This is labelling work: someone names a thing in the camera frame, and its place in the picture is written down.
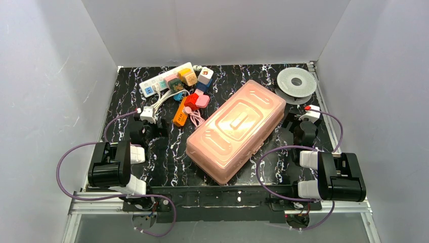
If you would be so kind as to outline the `green cube plug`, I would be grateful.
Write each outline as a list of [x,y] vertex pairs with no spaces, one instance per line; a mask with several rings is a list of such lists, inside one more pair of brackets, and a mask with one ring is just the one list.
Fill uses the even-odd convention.
[[179,78],[171,79],[168,82],[168,86],[172,93],[176,93],[184,89],[183,83]]

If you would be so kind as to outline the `white cartoon cube plug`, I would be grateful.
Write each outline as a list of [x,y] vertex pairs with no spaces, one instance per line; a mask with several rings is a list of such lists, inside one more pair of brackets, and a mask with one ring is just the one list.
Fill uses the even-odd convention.
[[207,67],[203,67],[199,73],[199,76],[197,78],[198,82],[208,85],[212,79],[214,71],[207,68]]

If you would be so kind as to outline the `blue cube socket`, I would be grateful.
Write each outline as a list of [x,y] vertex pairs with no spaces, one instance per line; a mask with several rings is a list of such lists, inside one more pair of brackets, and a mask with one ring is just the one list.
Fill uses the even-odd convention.
[[207,84],[197,82],[195,93],[202,93],[202,94],[206,93],[211,83],[212,83],[212,79],[210,79],[210,81]]

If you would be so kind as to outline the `pink cube plug on strip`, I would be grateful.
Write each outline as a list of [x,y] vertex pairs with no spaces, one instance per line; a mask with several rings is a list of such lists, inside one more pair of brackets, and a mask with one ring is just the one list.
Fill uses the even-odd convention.
[[175,78],[178,78],[178,76],[176,74],[171,74],[171,75],[166,76],[163,80],[165,81],[166,84],[168,84],[169,82],[171,82]]

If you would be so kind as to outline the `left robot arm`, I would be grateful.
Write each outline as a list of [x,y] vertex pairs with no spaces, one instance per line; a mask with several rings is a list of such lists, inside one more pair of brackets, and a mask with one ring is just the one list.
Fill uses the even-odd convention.
[[163,118],[153,124],[134,121],[130,126],[129,139],[117,143],[96,143],[88,171],[90,186],[129,196],[144,195],[146,182],[132,174],[132,166],[146,161],[149,143],[158,137],[168,137],[167,128],[168,123]]

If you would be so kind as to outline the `pink plastic storage box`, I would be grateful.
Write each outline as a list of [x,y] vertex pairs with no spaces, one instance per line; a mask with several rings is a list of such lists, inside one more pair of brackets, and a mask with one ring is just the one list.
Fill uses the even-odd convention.
[[284,117],[286,101],[248,80],[187,139],[186,154],[226,185]]

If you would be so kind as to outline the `beige cube plug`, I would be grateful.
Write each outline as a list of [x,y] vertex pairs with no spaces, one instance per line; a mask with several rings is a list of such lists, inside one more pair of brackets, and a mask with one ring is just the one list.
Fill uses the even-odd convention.
[[187,86],[193,86],[197,83],[197,76],[193,72],[189,72],[183,76],[183,82]]

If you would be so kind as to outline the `red cube socket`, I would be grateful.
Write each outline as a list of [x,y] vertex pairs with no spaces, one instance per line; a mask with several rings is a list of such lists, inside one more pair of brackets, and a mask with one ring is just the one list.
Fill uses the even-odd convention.
[[196,106],[196,101],[198,100],[198,98],[199,98],[199,95],[195,93],[189,96],[186,96],[184,100],[184,106],[191,108],[192,111],[197,110],[198,107]]

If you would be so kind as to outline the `pink cube plug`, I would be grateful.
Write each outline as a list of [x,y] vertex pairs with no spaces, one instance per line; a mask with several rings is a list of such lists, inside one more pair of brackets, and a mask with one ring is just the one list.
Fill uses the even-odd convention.
[[171,74],[171,75],[166,76],[163,80],[165,81],[166,84],[168,84],[169,82],[171,82],[175,78],[178,78],[178,76],[176,74]]
[[196,107],[206,108],[210,102],[210,97],[208,95],[200,95],[195,102]]

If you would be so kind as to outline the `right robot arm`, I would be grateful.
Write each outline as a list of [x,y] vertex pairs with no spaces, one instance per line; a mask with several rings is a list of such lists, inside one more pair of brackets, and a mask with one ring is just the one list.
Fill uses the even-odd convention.
[[[313,146],[318,135],[320,119],[315,123],[298,114],[286,115],[282,127],[289,128],[293,145]],[[366,198],[366,186],[354,153],[320,152],[303,148],[292,148],[287,161],[301,168],[315,170],[318,179],[293,182],[293,194],[302,199],[322,199],[360,202]]]

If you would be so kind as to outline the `yellow cube plug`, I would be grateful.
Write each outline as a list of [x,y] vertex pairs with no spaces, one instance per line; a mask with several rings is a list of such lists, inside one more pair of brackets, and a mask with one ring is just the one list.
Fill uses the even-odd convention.
[[183,68],[181,70],[178,71],[178,77],[181,81],[185,80],[185,75],[191,73],[191,69],[190,68]]

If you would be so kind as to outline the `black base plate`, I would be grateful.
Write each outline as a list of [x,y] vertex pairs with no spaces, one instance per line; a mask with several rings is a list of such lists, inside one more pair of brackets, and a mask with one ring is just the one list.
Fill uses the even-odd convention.
[[205,221],[268,221],[284,223],[287,214],[306,214],[291,201],[281,199],[258,185],[180,186],[149,188],[150,194],[170,198],[175,206],[157,199],[155,218],[158,223]]

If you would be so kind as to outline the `grey filament spool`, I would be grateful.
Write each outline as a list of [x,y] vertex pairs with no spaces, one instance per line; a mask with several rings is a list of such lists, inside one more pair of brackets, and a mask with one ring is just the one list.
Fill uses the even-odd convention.
[[301,105],[308,102],[316,91],[317,82],[314,76],[298,67],[289,67],[279,72],[275,94],[287,104]]

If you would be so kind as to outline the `orange power bank socket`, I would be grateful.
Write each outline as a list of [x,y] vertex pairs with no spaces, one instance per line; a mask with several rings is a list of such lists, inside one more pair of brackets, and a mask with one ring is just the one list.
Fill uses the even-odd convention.
[[182,101],[181,101],[181,103],[180,103],[180,105],[176,111],[176,114],[173,118],[173,124],[177,127],[183,127],[186,123],[187,118],[188,118],[188,115],[184,113],[186,98],[187,97],[182,99]]

